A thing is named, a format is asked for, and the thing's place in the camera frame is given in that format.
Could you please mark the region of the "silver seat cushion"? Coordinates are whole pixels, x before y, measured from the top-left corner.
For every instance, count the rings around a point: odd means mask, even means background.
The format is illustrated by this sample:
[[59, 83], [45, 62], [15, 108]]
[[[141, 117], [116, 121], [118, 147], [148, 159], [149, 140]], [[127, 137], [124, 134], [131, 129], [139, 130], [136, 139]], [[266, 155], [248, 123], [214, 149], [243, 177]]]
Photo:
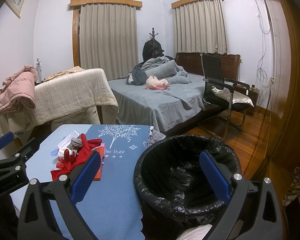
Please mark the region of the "silver seat cushion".
[[230, 97], [232, 97], [232, 103], [243, 103], [248, 104], [251, 107], [254, 107], [254, 104], [249, 98], [249, 96], [244, 95], [240, 92], [234, 91], [233, 93], [230, 92], [227, 88], [224, 89], [218, 89], [215, 86], [211, 89], [214, 96], [226, 100], [227, 102], [230, 102]]

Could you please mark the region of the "right beige curtain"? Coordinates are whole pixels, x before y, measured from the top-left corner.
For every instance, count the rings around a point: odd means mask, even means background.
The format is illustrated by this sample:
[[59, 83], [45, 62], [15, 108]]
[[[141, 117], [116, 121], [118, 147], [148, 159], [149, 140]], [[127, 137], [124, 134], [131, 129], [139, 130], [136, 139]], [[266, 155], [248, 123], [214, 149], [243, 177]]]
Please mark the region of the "right beige curtain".
[[174, 9], [177, 53], [229, 54], [223, 0], [201, 0]]

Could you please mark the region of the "left beige curtain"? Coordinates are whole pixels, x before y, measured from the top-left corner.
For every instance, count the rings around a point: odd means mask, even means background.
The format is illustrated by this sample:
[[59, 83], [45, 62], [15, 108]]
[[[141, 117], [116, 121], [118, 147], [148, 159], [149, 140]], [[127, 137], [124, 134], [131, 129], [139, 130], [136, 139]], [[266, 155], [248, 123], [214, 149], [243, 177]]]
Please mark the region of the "left beige curtain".
[[96, 3], [81, 7], [80, 63], [101, 68], [108, 80], [122, 79], [138, 62], [136, 7]]

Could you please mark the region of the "grey duvet pile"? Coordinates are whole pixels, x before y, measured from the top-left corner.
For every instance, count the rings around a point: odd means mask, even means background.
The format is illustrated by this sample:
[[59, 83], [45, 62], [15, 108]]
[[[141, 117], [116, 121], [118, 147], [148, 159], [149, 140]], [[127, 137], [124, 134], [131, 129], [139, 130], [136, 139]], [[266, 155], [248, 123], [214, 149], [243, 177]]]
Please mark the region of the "grey duvet pile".
[[142, 66], [148, 77], [153, 76], [158, 80], [165, 79], [170, 84], [188, 84], [190, 79], [187, 71], [178, 65], [174, 59], [166, 56], [151, 58], [147, 60]]

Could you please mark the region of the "grey quilted cloth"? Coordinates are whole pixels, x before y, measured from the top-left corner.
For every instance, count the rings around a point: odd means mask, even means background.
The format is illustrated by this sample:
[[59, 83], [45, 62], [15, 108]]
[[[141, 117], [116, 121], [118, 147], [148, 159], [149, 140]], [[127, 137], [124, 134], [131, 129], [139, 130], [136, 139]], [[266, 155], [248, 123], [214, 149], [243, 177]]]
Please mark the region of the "grey quilted cloth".
[[161, 140], [164, 140], [166, 138], [166, 135], [163, 133], [153, 129], [150, 131], [147, 147], [150, 147], [151, 145], [155, 144], [156, 142], [159, 142]]

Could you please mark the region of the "grey sock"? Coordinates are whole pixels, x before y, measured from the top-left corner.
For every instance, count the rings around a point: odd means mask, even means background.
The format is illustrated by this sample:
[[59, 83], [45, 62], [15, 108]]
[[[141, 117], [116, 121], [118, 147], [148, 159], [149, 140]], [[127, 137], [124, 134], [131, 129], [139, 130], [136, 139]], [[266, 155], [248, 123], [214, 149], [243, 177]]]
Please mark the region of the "grey sock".
[[81, 138], [72, 138], [68, 148], [72, 151], [78, 151], [83, 147]]

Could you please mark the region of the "dark blue clothing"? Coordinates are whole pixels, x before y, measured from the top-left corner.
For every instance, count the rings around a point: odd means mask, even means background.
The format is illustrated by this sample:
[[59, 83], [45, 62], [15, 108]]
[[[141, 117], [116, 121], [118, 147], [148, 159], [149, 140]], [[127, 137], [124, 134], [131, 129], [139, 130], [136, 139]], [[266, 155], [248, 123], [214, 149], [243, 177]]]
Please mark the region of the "dark blue clothing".
[[147, 74], [141, 69], [140, 66], [135, 66], [133, 70], [128, 73], [126, 84], [127, 85], [136, 85], [141, 86], [146, 83], [146, 80], [148, 79]]

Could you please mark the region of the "pink plush toy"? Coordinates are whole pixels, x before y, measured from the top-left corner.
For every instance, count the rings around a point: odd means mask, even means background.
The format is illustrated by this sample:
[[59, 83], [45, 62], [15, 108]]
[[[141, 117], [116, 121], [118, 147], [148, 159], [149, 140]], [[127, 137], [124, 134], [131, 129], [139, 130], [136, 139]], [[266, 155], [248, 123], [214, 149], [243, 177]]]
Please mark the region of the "pink plush toy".
[[146, 81], [146, 89], [165, 90], [168, 89], [170, 83], [166, 79], [158, 80], [156, 76], [150, 76]]

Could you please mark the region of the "wooden headboard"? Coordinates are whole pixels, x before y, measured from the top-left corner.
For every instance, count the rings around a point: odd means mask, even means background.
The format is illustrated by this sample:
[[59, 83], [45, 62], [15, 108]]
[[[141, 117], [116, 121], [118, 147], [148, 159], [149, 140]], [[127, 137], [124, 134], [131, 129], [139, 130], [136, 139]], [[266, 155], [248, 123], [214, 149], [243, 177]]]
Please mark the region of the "wooden headboard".
[[[238, 80], [238, 70], [241, 56], [238, 54], [211, 54], [220, 58], [221, 69], [225, 78]], [[188, 73], [204, 75], [201, 67], [200, 53], [176, 53], [175, 61], [182, 66]]]

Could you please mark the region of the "beige quilt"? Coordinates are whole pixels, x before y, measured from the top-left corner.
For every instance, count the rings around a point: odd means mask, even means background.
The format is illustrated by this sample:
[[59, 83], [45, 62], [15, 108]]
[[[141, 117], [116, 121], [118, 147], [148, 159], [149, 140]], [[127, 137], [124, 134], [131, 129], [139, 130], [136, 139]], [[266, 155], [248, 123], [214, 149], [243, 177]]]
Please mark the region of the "beige quilt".
[[18, 134], [57, 119], [101, 107], [102, 123], [114, 124], [119, 106], [101, 68], [68, 74], [34, 87], [36, 107], [0, 115], [0, 133]]

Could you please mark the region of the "beige curtain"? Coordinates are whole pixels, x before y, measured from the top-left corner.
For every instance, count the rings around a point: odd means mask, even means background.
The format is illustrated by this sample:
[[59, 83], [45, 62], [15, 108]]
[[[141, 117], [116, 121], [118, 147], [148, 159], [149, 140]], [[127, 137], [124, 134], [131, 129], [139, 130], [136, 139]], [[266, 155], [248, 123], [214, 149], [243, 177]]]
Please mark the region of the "beige curtain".
[[80, 63], [101, 68], [108, 80], [122, 79], [138, 62], [136, 7], [96, 3], [81, 7]]
[[174, 9], [177, 53], [229, 54], [223, 0], [201, 0]]

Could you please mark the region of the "red cloth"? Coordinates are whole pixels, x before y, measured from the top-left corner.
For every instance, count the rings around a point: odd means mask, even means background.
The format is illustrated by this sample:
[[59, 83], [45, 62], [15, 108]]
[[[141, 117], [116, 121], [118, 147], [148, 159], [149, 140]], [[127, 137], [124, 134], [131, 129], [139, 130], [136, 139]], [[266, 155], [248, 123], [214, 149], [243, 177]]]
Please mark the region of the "red cloth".
[[90, 157], [94, 148], [102, 144], [102, 139], [87, 140], [86, 135], [83, 133], [79, 138], [82, 139], [83, 147], [78, 151], [72, 151], [68, 147], [64, 150], [63, 158], [58, 159], [57, 169], [51, 171], [53, 181], [61, 175], [69, 175], [76, 166], [83, 164]]

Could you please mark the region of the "white medicine box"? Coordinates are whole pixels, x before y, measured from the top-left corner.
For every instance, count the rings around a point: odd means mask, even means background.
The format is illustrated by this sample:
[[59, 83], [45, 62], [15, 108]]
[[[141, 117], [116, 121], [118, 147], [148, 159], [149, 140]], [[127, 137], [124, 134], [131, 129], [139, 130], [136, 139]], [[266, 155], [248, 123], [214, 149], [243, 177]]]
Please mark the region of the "white medicine box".
[[67, 148], [70, 145], [72, 138], [78, 138], [79, 133], [76, 131], [72, 131], [69, 135], [67, 135], [57, 146], [59, 149]]

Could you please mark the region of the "coat rack with black coat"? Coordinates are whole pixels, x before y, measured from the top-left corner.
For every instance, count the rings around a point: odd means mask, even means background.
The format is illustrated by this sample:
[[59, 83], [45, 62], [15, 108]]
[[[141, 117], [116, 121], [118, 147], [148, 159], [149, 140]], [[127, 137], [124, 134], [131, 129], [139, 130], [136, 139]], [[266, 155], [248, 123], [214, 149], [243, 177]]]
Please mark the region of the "coat rack with black coat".
[[164, 55], [161, 44], [155, 39], [157, 34], [158, 33], [155, 33], [154, 28], [152, 28], [152, 32], [150, 33], [151, 38], [143, 46], [142, 58], [144, 62]]

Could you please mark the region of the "black bin with bag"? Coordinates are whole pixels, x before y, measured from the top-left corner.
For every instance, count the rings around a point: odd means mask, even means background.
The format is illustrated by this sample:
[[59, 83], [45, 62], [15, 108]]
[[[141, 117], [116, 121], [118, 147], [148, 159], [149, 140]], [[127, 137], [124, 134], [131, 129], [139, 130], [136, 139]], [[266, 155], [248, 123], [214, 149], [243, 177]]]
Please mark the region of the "black bin with bag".
[[212, 223], [224, 208], [199, 164], [207, 150], [231, 173], [241, 165], [233, 148], [214, 137], [177, 135], [147, 148], [134, 170], [134, 185], [156, 221], [181, 226]]

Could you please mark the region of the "blue plastic bag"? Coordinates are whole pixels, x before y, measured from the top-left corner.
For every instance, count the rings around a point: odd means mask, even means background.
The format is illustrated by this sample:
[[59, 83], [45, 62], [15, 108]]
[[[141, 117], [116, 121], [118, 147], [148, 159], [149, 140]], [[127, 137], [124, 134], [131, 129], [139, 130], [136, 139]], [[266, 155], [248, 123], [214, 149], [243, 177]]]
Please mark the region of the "blue plastic bag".
[[54, 156], [57, 156], [58, 152], [59, 152], [59, 149], [58, 149], [58, 148], [57, 148], [57, 149], [54, 149], [54, 150], [51, 151], [51, 155], [52, 155], [53, 157], [54, 157]]

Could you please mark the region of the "pink padded jacket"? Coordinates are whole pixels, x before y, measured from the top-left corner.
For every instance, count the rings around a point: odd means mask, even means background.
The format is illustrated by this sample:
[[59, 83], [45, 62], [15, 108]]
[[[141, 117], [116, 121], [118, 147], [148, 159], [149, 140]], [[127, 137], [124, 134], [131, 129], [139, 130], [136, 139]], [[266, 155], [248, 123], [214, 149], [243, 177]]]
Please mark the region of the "pink padded jacket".
[[38, 73], [33, 66], [25, 65], [7, 77], [0, 88], [0, 115], [17, 112], [21, 108], [36, 108], [35, 83]]

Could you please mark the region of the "black office chair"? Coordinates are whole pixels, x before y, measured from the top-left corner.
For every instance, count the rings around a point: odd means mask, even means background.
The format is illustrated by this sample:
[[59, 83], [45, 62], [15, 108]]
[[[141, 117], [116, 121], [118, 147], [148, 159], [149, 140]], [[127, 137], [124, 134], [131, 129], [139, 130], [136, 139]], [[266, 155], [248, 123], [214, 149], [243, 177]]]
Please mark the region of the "black office chair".
[[[226, 111], [225, 129], [222, 136], [213, 132], [209, 135], [224, 140], [230, 125], [240, 128], [245, 122], [247, 109], [254, 107], [254, 103], [249, 97], [250, 85], [241, 81], [225, 78], [221, 69], [221, 59], [212, 55], [200, 54], [201, 65], [204, 73], [203, 81], [205, 89], [203, 94], [204, 102], [215, 105]], [[243, 112], [240, 124], [231, 121], [233, 111]]]

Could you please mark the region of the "bed with grey sheet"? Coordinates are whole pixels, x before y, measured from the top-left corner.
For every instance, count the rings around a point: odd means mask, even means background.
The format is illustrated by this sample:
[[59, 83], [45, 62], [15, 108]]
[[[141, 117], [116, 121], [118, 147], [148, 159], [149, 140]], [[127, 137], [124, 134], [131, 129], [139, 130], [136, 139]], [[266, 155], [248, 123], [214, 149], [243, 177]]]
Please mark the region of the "bed with grey sheet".
[[125, 79], [109, 81], [119, 106], [117, 120], [124, 125], [153, 126], [164, 133], [198, 114], [219, 110], [220, 107], [203, 100], [203, 77], [194, 74], [188, 77], [188, 84], [172, 84], [165, 90], [128, 85]]

